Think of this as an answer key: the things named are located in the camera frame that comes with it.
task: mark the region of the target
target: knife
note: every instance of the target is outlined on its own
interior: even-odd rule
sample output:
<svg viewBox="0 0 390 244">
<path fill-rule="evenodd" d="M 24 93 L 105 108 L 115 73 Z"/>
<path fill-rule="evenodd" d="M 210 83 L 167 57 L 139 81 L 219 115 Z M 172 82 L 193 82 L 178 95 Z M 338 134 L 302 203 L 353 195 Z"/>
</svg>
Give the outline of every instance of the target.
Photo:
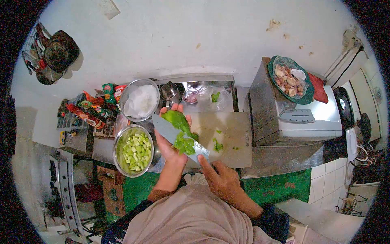
<svg viewBox="0 0 390 244">
<path fill-rule="evenodd" d="M 153 125 L 154 125 L 155 129 L 157 129 L 157 131 L 165 139 L 167 139 L 170 143 L 172 143 L 172 145 L 175 144 L 176 137 L 181 132 L 181 130 L 176 129 L 175 127 L 173 127 L 173 125 L 169 121 L 161 118 L 157 114 L 152 114 L 152 120 L 153 120 Z M 184 134 L 184 138 L 190 138 L 190 137 L 187 134 Z M 197 155 L 199 155 L 199 154 L 203 154 L 203 156 L 207 160 L 209 160 L 210 151 L 207 150 L 204 146 L 202 146 L 199 142 L 197 142 L 195 140 L 194 140 L 194 144 L 195 144 L 194 145 L 195 153 L 191 154 L 191 155 L 188 155 L 188 154 L 186 154 L 186 155 L 189 158 L 191 158 L 192 160 L 194 160 L 195 162 L 197 162 L 198 164 L 199 164 L 199 162 L 197 159 Z"/>
</svg>

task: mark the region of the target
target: person's left hand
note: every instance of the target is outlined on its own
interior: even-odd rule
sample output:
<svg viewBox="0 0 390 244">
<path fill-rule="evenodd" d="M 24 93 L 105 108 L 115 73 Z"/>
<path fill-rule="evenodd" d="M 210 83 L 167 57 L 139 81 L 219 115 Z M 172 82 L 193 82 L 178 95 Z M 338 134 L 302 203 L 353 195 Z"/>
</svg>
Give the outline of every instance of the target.
<svg viewBox="0 0 390 244">
<path fill-rule="evenodd" d="M 173 104 L 172 105 L 172 110 L 177 110 L 181 113 L 183 113 L 183 105 L 180 104 Z M 162 108 L 160 110 L 160 117 L 162 114 L 166 113 L 168 109 L 166 107 Z M 187 115 L 186 116 L 187 122 L 190 125 L 191 128 L 191 116 Z M 165 164 L 172 165 L 172 166 L 178 166 L 182 169 L 184 169 L 187 161 L 188 161 L 188 156 L 185 155 L 184 153 L 182 155 L 179 155 L 179 151 L 175 148 L 172 148 L 172 144 L 166 140 L 156 129 L 154 129 L 154 132 L 156 134 L 156 141 L 157 144 L 161 150 L 162 155 L 165 158 Z"/>
</svg>

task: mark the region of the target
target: diced vegetable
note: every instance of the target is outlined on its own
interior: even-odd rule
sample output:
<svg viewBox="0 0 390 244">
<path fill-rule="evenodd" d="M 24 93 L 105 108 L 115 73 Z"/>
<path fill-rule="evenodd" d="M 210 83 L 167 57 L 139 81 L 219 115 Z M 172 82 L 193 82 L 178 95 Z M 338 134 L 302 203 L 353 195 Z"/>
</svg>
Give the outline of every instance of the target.
<svg viewBox="0 0 390 244">
<path fill-rule="evenodd" d="M 211 95 L 211 101 L 213 102 L 213 103 L 216 103 L 217 101 L 218 101 L 218 98 L 219 98 L 219 95 L 220 95 L 221 93 L 220 92 L 217 92 L 217 94 L 212 94 Z"/>
<path fill-rule="evenodd" d="M 187 153 L 188 155 L 195 154 L 194 140 L 192 138 L 184 138 L 184 132 L 180 132 L 176 136 L 175 144 L 172 146 L 179 150 L 179 155 Z"/>
<path fill-rule="evenodd" d="M 120 167 L 127 173 L 135 174 L 149 164 L 152 145 L 143 131 L 134 128 L 119 139 L 117 155 Z"/>
<path fill-rule="evenodd" d="M 217 139 L 213 139 L 213 141 L 215 141 L 215 145 L 214 145 L 214 151 L 216 151 L 217 153 L 223 149 L 223 144 L 219 144 Z"/>
</svg>

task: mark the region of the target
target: countertop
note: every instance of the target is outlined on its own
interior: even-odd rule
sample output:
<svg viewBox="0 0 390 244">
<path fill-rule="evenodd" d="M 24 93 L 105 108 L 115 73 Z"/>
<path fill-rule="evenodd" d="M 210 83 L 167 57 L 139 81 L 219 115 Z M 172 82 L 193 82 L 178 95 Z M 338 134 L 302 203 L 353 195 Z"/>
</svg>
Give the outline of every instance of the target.
<svg viewBox="0 0 390 244">
<path fill-rule="evenodd" d="M 232 96 L 232 103 L 227 106 L 226 112 L 243 112 L 245 106 L 245 98 L 249 91 L 248 87 L 234 87 L 233 76 L 223 76 L 226 82 L 231 84 L 230 94 Z M 156 81 L 158 85 L 164 84 L 174 79 Z M 186 104 L 185 110 L 191 107 L 191 111 L 200 112 L 202 109 L 196 105 Z M 147 124 L 150 127 L 151 121 L 146 120 L 141 125 Z M 112 158 L 112 140 L 94 139 L 92 158 L 98 161 L 114 164 Z M 258 178 L 272 175 L 280 175 L 290 172 L 295 172 L 303 169 L 312 168 L 330 161 L 324 160 L 324 146 L 323 143 L 313 143 L 302 146 L 281 146 L 281 147 L 253 147 L 252 148 L 252 166 L 249 168 L 241 168 L 242 178 Z M 161 157 L 158 162 L 152 163 L 148 169 L 149 172 L 160 173 L 164 166 L 164 158 Z M 196 172 L 198 169 L 186 168 L 185 172 Z"/>
</svg>

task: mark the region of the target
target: black lid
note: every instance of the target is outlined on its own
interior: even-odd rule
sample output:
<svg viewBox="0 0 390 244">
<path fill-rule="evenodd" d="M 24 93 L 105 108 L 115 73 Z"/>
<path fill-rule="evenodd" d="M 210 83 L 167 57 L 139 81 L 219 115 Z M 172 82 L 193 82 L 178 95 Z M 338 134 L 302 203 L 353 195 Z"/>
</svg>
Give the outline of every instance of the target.
<svg viewBox="0 0 390 244">
<path fill-rule="evenodd" d="M 335 95 L 337 108 L 339 109 L 343 130 L 351 128 L 355 124 L 355 117 L 347 90 L 343 87 L 338 87 L 333 91 L 333 94 Z"/>
</svg>

